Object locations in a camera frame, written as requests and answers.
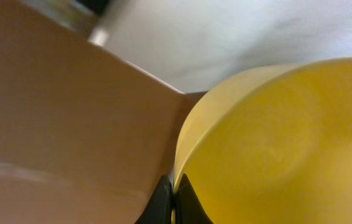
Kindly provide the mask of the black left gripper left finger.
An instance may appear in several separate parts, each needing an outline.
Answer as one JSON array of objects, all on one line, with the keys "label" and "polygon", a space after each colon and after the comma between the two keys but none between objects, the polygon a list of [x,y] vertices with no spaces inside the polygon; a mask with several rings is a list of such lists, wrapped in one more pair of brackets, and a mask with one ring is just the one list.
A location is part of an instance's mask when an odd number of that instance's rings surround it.
[{"label": "black left gripper left finger", "polygon": [[171,224],[172,184],[162,175],[140,217],[135,224]]}]

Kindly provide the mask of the yellow bowl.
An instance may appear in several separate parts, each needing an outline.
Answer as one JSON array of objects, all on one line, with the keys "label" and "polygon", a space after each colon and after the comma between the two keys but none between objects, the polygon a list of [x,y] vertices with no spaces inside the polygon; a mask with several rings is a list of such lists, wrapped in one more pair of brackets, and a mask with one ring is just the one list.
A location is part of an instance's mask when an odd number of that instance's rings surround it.
[{"label": "yellow bowl", "polygon": [[352,223],[352,58],[238,73],[208,91],[177,141],[214,223]]}]

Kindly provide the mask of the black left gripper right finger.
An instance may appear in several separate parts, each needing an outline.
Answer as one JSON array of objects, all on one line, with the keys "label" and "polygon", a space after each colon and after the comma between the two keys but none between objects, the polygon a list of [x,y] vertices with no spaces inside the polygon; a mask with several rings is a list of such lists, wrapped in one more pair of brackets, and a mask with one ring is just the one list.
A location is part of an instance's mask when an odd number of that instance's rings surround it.
[{"label": "black left gripper right finger", "polygon": [[213,224],[184,174],[174,196],[176,224]]}]

